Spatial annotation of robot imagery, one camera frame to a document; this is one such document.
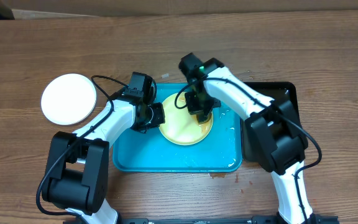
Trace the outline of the yellow plate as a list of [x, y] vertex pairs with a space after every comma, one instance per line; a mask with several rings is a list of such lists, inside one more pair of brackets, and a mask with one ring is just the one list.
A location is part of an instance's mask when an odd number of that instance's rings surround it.
[[211, 131], [213, 122], [199, 125], [195, 115], [190, 115], [186, 108], [175, 106], [177, 93], [163, 101], [165, 122], [159, 126], [163, 136], [172, 143], [189, 146], [202, 141]]

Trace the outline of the white plate mint rim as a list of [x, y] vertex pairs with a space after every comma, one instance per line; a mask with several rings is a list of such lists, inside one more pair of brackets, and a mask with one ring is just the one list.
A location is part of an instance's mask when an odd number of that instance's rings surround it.
[[68, 126], [86, 119], [96, 102], [97, 93], [91, 80], [77, 73], [68, 73], [46, 86], [40, 107], [49, 121]]

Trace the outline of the green yellow sponge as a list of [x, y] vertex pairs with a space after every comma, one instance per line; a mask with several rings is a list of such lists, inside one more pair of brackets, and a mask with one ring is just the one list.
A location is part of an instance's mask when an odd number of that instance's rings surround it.
[[199, 121], [198, 122], [198, 124], [199, 125], [202, 125], [202, 124], [209, 124], [209, 123], [212, 123], [213, 122], [213, 117], [212, 116], [210, 116], [210, 117], [208, 117], [206, 120], [204, 120], [204, 121]]

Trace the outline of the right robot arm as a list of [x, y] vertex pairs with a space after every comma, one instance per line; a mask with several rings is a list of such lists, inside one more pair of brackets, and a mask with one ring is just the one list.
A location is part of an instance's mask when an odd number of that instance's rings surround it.
[[205, 123], [225, 104], [244, 122], [251, 160], [269, 172], [279, 201], [278, 214], [286, 223], [311, 223], [313, 210], [306, 196], [303, 171], [305, 149], [311, 140], [300, 125], [290, 100], [275, 100], [247, 86], [216, 58], [202, 62], [194, 54], [178, 68], [191, 89], [185, 108]]

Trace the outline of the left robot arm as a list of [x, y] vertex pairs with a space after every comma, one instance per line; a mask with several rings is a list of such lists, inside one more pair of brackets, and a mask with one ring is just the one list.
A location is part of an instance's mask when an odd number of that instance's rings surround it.
[[46, 215], [71, 215], [80, 223], [117, 223], [106, 200], [109, 150], [127, 129], [141, 133], [164, 122], [161, 103], [143, 91], [119, 91], [86, 126], [57, 132], [51, 141], [36, 204]]

